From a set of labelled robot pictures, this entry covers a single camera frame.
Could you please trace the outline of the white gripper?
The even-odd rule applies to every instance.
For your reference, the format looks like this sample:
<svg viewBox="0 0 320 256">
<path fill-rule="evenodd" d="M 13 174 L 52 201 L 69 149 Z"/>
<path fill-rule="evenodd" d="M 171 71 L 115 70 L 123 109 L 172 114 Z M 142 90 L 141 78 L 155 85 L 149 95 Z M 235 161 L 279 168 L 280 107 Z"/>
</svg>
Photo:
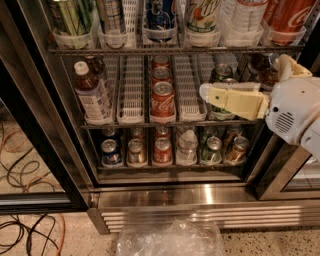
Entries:
<svg viewBox="0 0 320 256">
<path fill-rule="evenodd" d="M 277 62 L 282 82 L 273 87 L 271 99 L 254 82 L 204 83 L 199 94 L 206 103 L 247 120 L 263 119 L 266 113 L 268 128 L 288 144 L 319 146 L 320 78 L 311 77 L 307 68 L 287 54 Z"/>
</svg>

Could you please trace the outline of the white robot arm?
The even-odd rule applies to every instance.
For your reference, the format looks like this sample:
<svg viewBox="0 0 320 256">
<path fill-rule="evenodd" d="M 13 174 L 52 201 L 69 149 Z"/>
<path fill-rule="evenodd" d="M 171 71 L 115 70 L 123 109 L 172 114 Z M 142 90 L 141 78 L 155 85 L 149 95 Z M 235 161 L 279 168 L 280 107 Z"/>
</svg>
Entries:
<svg viewBox="0 0 320 256">
<path fill-rule="evenodd" d="M 299 145 L 317 157 L 320 154 L 320 78 L 292 57 L 275 60 L 279 81 L 269 94 L 259 84 L 242 82 L 204 83 L 201 98 L 247 120 L 263 119 L 267 127 L 291 145 Z"/>
</svg>

